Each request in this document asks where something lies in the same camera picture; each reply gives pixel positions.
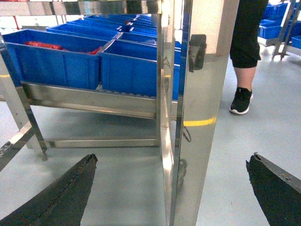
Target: blue storage crate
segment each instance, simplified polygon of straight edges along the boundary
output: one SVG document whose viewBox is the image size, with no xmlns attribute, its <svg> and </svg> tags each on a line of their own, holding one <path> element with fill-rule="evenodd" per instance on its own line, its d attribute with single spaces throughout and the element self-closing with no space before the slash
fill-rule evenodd
<svg viewBox="0 0 301 226">
<path fill-rule="evenodd" d="M 285 33 L 285 37 L 288 34 L 288 30 L 289 30 L 290 25 L 288 26 L 286 33 Z M 266 24 L 264 26 L 259 26 L 259 33 L 258 36 L 262 37 L 264 39 L 273 39 L 273 38 L 277 38 L 279 36 L 281 30 L 281 26 L 273 26 L 273 24 Z M 301 23 L 297 22 L 294 26 L 294 28 L 291 31 L 291 37 L 293 36 L 297 36 L 300 35 L 301 33 Z"/>
<path fill-rule="evenodd" d="M 125 14 L 125 15 L 109 15 L 109 18 L 113 18 L 113 19 L 120 19 L 120 20 L 133 20 L 135 18 L 137 18 L 136 14 Z"/>
<path fill-rule="evenodd" d="M 99 83 L 100 58 L 91 52 L 107 41 L 35 30 L 22 30 L 3 36 L 22 81 L 81 89 L 96 89 Z M 60 45 L 64 50 L 24 45 L 39 41 Z"/>
<path fill-rule="evenodd" d="M 105 16 L 85 16 L 84 20 L 98 21 L 103 22 L 105 24 L 117 24 L 119 26 L 122 26 L 124 31 L 127 31 L 127 24 L 125 24 L 124 20 L 107 18 Z"/>
<path fill-rule="evenodd" d="M 151 44 L 156 45 L 157 44 L 157 37 L 153 36 L 147 36 L 147 35 L 140 35 L 135 33 L 121 33 L 120 36 L 116 37 L 118 40 L 124 40 L 124 41 L 133 41 L 133 42 L 139 42 L 143 44 Z"/>
<path fill-rule="evenodd" d="M 120 36 L 118 36 L 116 39 L 122 41 L 138 42 L 145 45 L 157 46 L 157 38 L 146 36 L 146 35 L 122 32 Z M 174 63 L 176 65 L 179 65 L 180 61 L 181 61 L 181 49 L 174 48 Z"/>
<path fill-rule="evenodd" d="M 179 78 L 180 78 L 180 65 L 174 65 L 173 100 L 177 100 L 179 97 Z"/>
<path fill-rule="evenodd" d="M 112 40 L 100 55 L 103 89 L 156 96 L 157 48 L 155 46 Z M 178 79 L 175 78 L 174 86 L 177 86 L 177 83 Z"/>
<path fill-rule="evenodd" d="M 148 36 L 157 36 L 157 31 L 155 29 L 145 29 L 141 27 L 132 27 L 129 30 L 130 33 L 135 33 L 135 34 L 144 34 Z"/>
<path fill-rule="evenodd" d="M 292 46 L 296 48 L 301 48 L 301 36 L 292 37 Z"/>
<path fill-rule="evenodd" d="M 181 48 L 182 45 L 181 45 L 181 43 L 179 41 L 175 41 L 175 47 L 176 48 Z"/>
<path fill-rule="evenodd" d="M 85 27 L 74 24 L 61 24 L 53 27 L 47 27 L 46 30 L 53 33 L 69 34 L 100 40 L 111 40 L 119 34 L 119 32 L 116 31 L 96 29 L 94 27 Z"/>
<path fill-rule="evenodd" d="M 140 17 L 134 19 L 133 21 L 151 25 L 151 20 L 140 18 Z"/>
<path fill-rule="evenodd" d="M 133 21 L 132 24 L 130 25 L 130 27 L 140 27 L 140 28 L 144 28 L 144 29 L 157 30 L 157 27 L 151 26 L 151 24 L 145 24 L 145 23 L 141 23 L 138 21 Z"/>
<path fill-rule="evenodd" d="M 88 26 L 88 27 L 96 27 L 100 29 L 105 30 L 112 30 L 117 32 L 123 32 L 123 27 L 117 24 L 109 24 L 109 23 L 103 23 L 100 21 L 92 21 L 92 20 L 73 20 L 73 21 L 67 21 L 68 24 L 75 24 L 75 25 L 81 25 L 81 26 Z"/>
</svg>

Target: stainless steel rack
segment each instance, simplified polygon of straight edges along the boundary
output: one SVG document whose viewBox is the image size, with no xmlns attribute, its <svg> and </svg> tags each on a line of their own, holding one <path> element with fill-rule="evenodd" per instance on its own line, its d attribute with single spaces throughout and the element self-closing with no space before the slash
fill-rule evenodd
<svg viewBox="0 0 301 226">
<path fill-rule="evenodd" d="M 296 5 L 296 0 L 290 0 L 290 2 L 288 3 L 284 18 L 281 23 L 281 31 L 279 33 L 278 38 L 264 39 L 264 38 L 258 37 L 259 44 L 261 44 L 265 47 L 274 46 L 272 59 L 274 59 L 275 56 L 277 56 L 277 55 L 280 55 L 281 59 L 282 59 L 286 54 L 294 54 L 294 55 L 301 56 L 300 55 L 301 52 L 299 51 L 300 49 L 291 46 L 291 44 L 289 43 L 289 37 L 290 37 L 291 31 L 293 29 L 294 24 L 297 22 L 298 15 L 300 12 L 301 1 L 299 1 L 299 3 L 297 4 L 296 12 L 293 15 L 293 10 L 295 8 L 295 5 Z M 285 38 L 285 33 L 287 31 L 289 21 L 290 21 L 292 15 L 293 15 L 293 20 L 291 22 L 290 29 Z M 284 48 L 282 49 L 281 52 L 279 52 L 281 45 L 284 45 Z"/>
<path fill-rule="evenodd" d="M 188 43 L 194 37 L 191 44 L 204 53 L 203 56 L 198 55 L 202 59 L 201 67 L 190 65 L 186 60 L 187 69 L 185 78 L 182 78 L 185 90 L 179 93 L 178 102 L 172 101 L 173 67 L 170 66 L 174 62 L 175 4 L 183 5 L 182 51 L 189 48 Z M 50 147 L 160 146 L 166 225 L 195 225 L 237 8 L 238 0 L 0 2 L 0 16 L 152 14 L 158 21 L 157 98 L 21 83 L 18 78 L 13 82 L 13 75 L 4 64 L 3 58 L 9 58 L 9 54 L 1 39 L 0 84 L 4 89 L 3 99 L 20 129 L 16 137 L 1 149 L 2 168 L 27 141 L 28 146 L 37 150 L 44 160 Z M 200 36 L 206 37 L 206 45 L 196 43 L 195 37 Z M 182 53 L 188 59 L 195 58 L 193 51 Z M 44 140 L 30 104 L 156 119 L 157 132 L 155 137 Z M 170 132 L 172 119 L 176 120 L 174 146 Z M 178 189 L 179 179 L 183 177 L 179 175 L 182 172 L 180 163 L 183 163 L 180 159 L 187 163 L 183 190 Z"/>
</svg>

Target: epoxy floor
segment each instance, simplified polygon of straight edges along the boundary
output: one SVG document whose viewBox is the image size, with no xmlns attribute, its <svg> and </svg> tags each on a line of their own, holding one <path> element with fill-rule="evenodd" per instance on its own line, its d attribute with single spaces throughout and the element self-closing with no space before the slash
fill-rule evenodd
<svg viewBox="0 0 301 226">
<path fill-rule="evenodd" d="M 268 226 L 249 183 L 254 152 L 301 179 L 301 57 L 261 48 L 248 114 L 228 109 L 236 90 L 229 61 L 197 226 Z"/>
<path fill-rule="evenodd" d="M 197 226 L 269 225 L 246 171 L 245 160 L 254 152 L 301 178 L 301 57 L 271 61 L 271 51 L 262 48 L 247 115 L 228 111 L 236 89 L 234 71 L 228 66 Z M 45 107 L 33 110 L 45 137 L 152 135 L 155 126 L 151 120 Z M 17 132 L 5 102 L 0 102 L 0 118 L 3 145 Z M 164 225 L 157 148 L 50 149 L 47 162 L 23 148 L 0 173 L 0 218 L 89 153 L 95 153 L 99 162 L 81 225 Z"/>
</svg>

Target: person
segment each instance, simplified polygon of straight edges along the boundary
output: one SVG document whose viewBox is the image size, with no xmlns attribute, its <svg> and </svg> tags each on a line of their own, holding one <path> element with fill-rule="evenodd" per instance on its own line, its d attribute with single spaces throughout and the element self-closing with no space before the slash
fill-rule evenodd
<svg viewBox="0 0 301 226">
<path fill-rule="evenodd" d="M 248 113 L 253 98 L 252 83 L 260 60 L 257 41 L 259 24 L 269 0 L 240 0 L 235 21 L 230 58 L 237 78 L 237 90 L 230 112 Z"/>
</svg>

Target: black pants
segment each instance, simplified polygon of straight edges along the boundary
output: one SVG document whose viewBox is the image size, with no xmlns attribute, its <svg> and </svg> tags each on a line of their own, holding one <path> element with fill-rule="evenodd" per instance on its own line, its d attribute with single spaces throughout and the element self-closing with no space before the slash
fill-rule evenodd
<svg viewBox="0 0 301 226">
<path fill-rule="evenodd" d="M 240 0 L 230 57 L 234 67 L 251 68 L 260 60 L 257 41 L 259 23 L 269 0 Z"/>
</svg>

